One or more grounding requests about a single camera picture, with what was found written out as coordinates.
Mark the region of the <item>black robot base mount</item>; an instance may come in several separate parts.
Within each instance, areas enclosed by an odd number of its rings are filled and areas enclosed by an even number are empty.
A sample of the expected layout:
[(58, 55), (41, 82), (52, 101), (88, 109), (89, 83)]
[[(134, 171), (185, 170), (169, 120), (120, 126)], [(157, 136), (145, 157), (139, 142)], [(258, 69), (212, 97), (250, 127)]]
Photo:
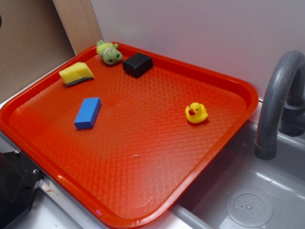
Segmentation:
[(32, 208), (40, 168), (21, 150), (0, 154), (0, 227), (10, 229)]

